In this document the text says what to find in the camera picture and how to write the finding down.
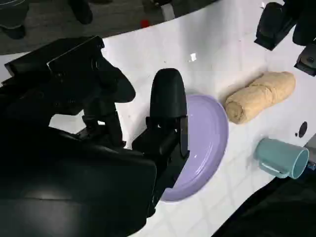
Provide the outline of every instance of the beige towel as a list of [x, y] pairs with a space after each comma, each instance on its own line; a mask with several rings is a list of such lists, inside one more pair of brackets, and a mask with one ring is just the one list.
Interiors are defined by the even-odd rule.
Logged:
[[295, 88], [292, 73], [265, 73], [249, 87], [229, 96], [225, 110], [230, 121], [240, 124], [256, 117], [265, 108], [289, 97]]

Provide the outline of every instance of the white table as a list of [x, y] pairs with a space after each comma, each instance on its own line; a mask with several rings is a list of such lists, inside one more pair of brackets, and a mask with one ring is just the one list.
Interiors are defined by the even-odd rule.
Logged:
[[[262, 12], [260, 0], [221, 0], [189, 15], [150, 28], [104, 39], [103, 55], [134, 85], [133, 102], [118, 104], [124, 139], [145, 127], [151, 85], [161, 68], [176, 68], [187, 93], [203, 93], [223, 101], [263, 71], [290, 71], [297, 78], [293, 95], [243, 125], [229, 124], [229, 142], [222, 163], [196, 195], [178, 202], [160, 202], [156, 214], [135, 237], [210, 237], [255, 191], [274, 177], [261, 171], [253, 157], [264, 136], [303, 146], [316, 133], [316, 79], [293, 65], [302, 47], [288, 36], [273, 52], [253, 43]], [[2, 66], [20, 55], [0, 57]], [[51, 125], [70, 132], [84, 124], [80, 116], [56, 116]], [[303, 138], [295, 137], [308, 122]]]

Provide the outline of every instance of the gray carpet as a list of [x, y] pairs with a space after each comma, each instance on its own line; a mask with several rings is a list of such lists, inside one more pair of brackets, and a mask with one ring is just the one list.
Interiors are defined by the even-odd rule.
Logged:
[[[174, 0], [177, 17], [198, 10], [215, 0]], [[163, 22], [160, 8], [149, 0], [113, 0], [108, 4], [91, 3], [93, 22], [81, 25], [66, 0], [35, 0], [30, 3], [24, 39], [13, 40], [0, 32], [0, 55], [32, 51], [65, 37], [98, 35], [109, 37], [141, 28], [141, 21], [151, 25]]]

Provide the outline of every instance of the purple plate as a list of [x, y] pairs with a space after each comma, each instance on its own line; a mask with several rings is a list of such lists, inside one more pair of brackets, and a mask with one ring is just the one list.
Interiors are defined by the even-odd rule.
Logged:
[[228, 120], [213, 97], [188, 95], [189, 159], [172, 189], [161, 200], [179, 201], [198, 192], [216, 172], [226, 149]]

